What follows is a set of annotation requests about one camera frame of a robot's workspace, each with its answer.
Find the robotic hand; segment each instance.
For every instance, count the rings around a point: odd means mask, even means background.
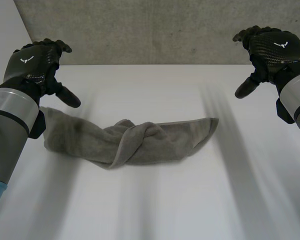
[[[233,39],[242,42],[255,67],[235,92],[242,99],[252,93],[260,83],[276,86],[277,115],[288,124],[296,122],[300,128],[300,40],[288,31],[258,26],[240,31]]]
[[[0,85],[0,197],[27,139],[37,139],[46,129],[40,98],[55,94],[73,108],[81,104],[55,79],[63,52],[71,53],[72,49],[61,40],[46,38],[14,51],[10,57]]]

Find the white logo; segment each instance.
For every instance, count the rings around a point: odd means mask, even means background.
[[[285,48],[285,47],[288,45],[288,42],[286,41],[285,44],[278,44],[278,43],[275,43],[275,42],[274,42],[273,44],[275,44],[275,45],[277,45],[277,46],[279,46],[279,47]]]
[[[22,58],[20,58],[20,60],[21,60],[21,62],[26,64],[27,62],[29,62],[33,58],[34,58],[34,56],[32,56],[32,57],[30,57],[29,59],[26,59],[26,60],[23,60]]]

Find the cloth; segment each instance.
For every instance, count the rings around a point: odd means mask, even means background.
[[[217,118],[134,125],[124,119],[101,129],[87,120],[41,107],[46,121],[44,147],[86,159],[104,169],[174,162],[203,146],[216,130]]]

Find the fingertip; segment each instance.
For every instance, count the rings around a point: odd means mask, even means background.
[[[251,77],[248,77],[235,91],[234,95],[238,99],[243,99],[251,94],[259,84],[252,81]]]

